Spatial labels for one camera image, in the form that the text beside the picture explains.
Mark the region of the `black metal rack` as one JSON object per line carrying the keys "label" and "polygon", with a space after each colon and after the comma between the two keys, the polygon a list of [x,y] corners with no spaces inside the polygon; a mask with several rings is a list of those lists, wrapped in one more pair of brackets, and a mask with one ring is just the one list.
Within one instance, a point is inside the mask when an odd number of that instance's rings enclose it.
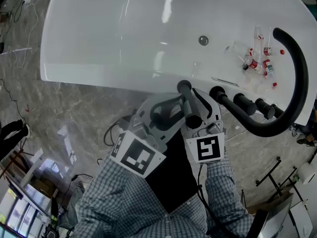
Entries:
{"label": "black metal rack", "polygon": [[279,164],[282,162],[281,158],[279,156],[276,157],[276,164],[264,175],[264,177],[261,180],[256,180],[256,187],[260,186],[266,179],[269,179],[271,183],[273,184],[275,188],[275,193],[268,199],[268,200],[273,200],[277,196],[282,196],[283,195],[283,189],[282,186],[286,185],[286,187],[292,187],[294,188],[296,194],[298,195],[300,201],[304,201],[301,194],[299,193],[298,189],[295,187],[295,184],[297,181],[294,180],[294,175],[295,172],[298,170],[296,166],[293,166],[293,171],[290,173],[290,175],[282,182],[282,183],[277,183],[275,179],[272,176],[273,171],[279,166]]}

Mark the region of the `person's black trousers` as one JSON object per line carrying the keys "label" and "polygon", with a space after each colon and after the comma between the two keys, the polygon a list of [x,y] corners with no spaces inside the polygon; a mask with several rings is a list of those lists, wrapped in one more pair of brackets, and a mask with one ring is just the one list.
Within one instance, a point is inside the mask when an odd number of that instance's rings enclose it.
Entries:
{"label": "person's black trousers", "polygon": [[197,194],[198,186],[180,131],[168,141],[164,161],[147,177],[146,182],[167,213]]}

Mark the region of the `white cylinder roll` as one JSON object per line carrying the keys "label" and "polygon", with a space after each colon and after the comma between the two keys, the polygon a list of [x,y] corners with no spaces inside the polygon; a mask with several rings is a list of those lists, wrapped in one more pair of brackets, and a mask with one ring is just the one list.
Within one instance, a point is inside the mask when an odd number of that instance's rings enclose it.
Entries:
{"label": "white cylinder roll", "polygon": [[308,184],[315,174],[314,167],[308,162],[303,163],[298,169],[298,176],[302,184]]}

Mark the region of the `person's right forearm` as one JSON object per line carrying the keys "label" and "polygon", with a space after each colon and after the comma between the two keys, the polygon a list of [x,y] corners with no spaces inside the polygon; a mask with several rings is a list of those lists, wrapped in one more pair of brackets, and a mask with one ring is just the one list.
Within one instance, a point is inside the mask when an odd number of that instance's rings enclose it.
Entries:
{"label": "person's right forearm", "polygon": [[222,160],[207,163],[205,187],[209,207],[221,223],[237,224],[249,218],[240,202],[227,154]]}

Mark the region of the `black handheld shower wand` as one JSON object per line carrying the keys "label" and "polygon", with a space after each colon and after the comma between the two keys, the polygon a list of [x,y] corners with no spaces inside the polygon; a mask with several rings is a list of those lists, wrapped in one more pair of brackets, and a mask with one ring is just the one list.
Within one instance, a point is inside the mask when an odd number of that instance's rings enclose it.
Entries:
{"label": "black handheld shower wand", "polygon": [[186,125],[190,129],[196,129],[201,126],[202,118],[199,109],[196,105],[194,97],[191,93],[191,83],[187,80],[181,80],[177,84],[178,92],[183,96],[183,112],[186,120]]}

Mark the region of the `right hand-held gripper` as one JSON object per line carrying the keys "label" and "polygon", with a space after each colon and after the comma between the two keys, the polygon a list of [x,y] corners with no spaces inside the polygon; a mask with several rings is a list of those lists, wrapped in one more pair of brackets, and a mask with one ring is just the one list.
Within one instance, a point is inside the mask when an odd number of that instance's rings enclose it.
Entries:
{"label": "right hand-held gripper", "polygon": [[224,158],[223,122],[218,103],[206,92],[193,88],[195,97],[201,104],[204,121],[211,122],[200,128],[188,130],[184,135],[185,148],[196,163],[219,161]]}

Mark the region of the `white bathtub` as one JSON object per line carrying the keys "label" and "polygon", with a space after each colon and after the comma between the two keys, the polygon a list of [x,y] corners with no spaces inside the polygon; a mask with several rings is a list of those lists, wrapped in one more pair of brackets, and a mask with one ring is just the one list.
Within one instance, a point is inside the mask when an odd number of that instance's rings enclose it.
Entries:
{"label": "white bathtub", "polygon": [[[188,80],[209,92],[222,86],[286,109],[295,73],[289,52],[271,62],[277,86],[261,74],[244,73],[225,53],[239,41],[283,49],[278,27],[300,46],[309,71],[309,91],[296,122],[308,121],[317,94],[317,21],[301,0],[51,0],[45,18],[40,75],[44,81],[175,92]],[[209,44],[199,44],[205,35]]]}

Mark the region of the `brown cardboard box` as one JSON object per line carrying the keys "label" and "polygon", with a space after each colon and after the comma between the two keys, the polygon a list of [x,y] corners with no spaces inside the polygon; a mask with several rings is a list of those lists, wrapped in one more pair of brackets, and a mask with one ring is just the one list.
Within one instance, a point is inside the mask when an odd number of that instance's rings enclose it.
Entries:
{"label": "brown cardboard box", "polygon": [[276,199],[268,200],[266,202],[261,202],[261,203],[258,203],[256,205],[249,206],[249,207],[247,207],[247,211],[251,215],[256,214],[256,212],[259,209],[269,211],[269,210],[273,209],[274,207],[278,206],[279,204],[285,202],[287,199],[289,199],[289,198],[292,199],[292,197],[293,197],[293,193],[287,192],[283,196],[279,196]]}

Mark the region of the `white side table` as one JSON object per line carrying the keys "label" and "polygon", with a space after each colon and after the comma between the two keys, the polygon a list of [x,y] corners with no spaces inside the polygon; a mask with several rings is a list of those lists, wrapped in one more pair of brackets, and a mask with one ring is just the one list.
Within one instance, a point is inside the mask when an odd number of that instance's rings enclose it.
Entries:
{"label": "white side table", "polygon": [[[15,161],[16,158],[20,157],[22,153],[24,153],[22,152],[22,150],[20,150],[19,152],[14,151],[15,156],[11,159],[10,163],[6,167],[0,164],[0,179],[2,177],[7,179],[13,185],[13,187],[23,196],[23,199],[30,203],[36,210],[41,212],[42,215],[50,218],[51,212],[49,203],[51,203],[51,198],[57,195],[59,189],[52,181],[46,179],[45,177],[38,177],[38,180],[44,184],[44,186],[42,187],[38,186],[38,188],[36,188],[35,181],[32,182],[32,180],[35,178],[34,174],[39,175],[39,171],[41,170],[40,167],[44,164],[46,158],[44,158],[42,155],[35,154],[37,158],[34,162],[31,162],[32,166],[29,168],[28,172],[24,175],[22,180],[18,181],[9,173],[8,168]],[[35,191],[49,199],[49,203],[46,207],[42,206],[42,204],[36,201],[34,196],[31,196],[31,194],[28,193],[28,191],[26,190],[27,186],[32,186]]]}

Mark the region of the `black curved faucet spout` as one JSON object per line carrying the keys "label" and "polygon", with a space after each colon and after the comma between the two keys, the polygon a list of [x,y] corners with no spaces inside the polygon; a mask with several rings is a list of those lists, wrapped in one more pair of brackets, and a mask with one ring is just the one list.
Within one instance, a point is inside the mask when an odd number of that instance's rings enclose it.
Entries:
{"label": "black curved faucet spout", "polygon": [[233,103],[220,86],[213,87],[209,95],[219,104],[225,106],[233,116],[250,133],[259,137],[272,137],[287,130],[299,117],[308,94],[309,73],[305,56],[297,42],[280,28],[274,28],[273,37],[288,50],[295,69],[295,85],[292,99],[284,112],[269,123],[259,123],[250,118],[245,111]]}

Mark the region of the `person's checked shirt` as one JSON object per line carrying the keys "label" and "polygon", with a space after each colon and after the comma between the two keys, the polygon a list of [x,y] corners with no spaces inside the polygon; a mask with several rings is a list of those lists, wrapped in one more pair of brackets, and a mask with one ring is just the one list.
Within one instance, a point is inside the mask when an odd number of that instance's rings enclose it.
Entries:
{"label": "person's checked shirt", "polygon": [[[240,201],[229,159],[207,163],[205,188],[211,211],[238,238],[253,217]],[[223,238],[194,194],[168,213],[147,182],[107,158],[76,204],[72,238]]]}

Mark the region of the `lit computer screen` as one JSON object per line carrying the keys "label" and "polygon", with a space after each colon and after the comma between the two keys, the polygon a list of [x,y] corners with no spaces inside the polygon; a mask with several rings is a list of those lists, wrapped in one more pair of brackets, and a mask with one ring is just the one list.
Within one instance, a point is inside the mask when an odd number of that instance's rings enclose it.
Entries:
{"label": "lit computer screen", "polygon": [[8,189],[0,201],[0,222],[26,238],[39,238],[45,232],[47,217],[24,196],[19,199]]}

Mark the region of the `person's left forearm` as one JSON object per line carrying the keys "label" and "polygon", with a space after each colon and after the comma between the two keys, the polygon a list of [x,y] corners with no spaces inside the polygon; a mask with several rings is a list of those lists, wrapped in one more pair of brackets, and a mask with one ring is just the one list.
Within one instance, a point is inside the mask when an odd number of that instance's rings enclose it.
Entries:
{"label": "person's left forearm", "polygon": [[110,226],[150,212],[157,199],[147,182],[106,158],[77,204],[79,223]]}

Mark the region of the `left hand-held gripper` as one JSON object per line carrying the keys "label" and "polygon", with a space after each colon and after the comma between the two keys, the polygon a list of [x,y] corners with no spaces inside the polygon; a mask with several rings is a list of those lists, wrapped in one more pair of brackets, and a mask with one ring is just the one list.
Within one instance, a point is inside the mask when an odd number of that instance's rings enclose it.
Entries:
{"label": "left hand-held gripper", "polygon": [[[181,94],[151,95],[138,110],[149,128],[155,127],[157,145],[165,145],[185,123]],[[110,126],[110,158],[128,171],[147,178],[164,164],[166,156],[128,130],[131,115]]]}

